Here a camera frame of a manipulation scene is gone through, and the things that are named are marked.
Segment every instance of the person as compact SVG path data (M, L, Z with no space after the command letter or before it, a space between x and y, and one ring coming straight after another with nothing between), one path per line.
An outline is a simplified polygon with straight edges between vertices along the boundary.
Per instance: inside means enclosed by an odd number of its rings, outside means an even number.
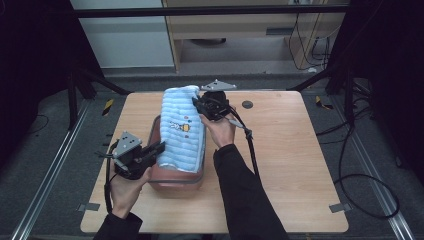
M261 181L247 167L234 144L236 127L229 122L234 117L228 115L219 121L209 121L201 114L200 118L218 147L213 159L231 240L289 239ZM137 181L115 177L111 182L114 206L95 235L95 240L137 238L142 220L130 210L150 176L151 169L146 170Z

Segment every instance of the white cabinet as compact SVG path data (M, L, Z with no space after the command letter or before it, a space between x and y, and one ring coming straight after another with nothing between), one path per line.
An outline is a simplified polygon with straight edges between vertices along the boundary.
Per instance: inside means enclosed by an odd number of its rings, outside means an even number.
M161 0L71 0L74 9L162 7ZM164 17L80 19L104 72L174 68Z

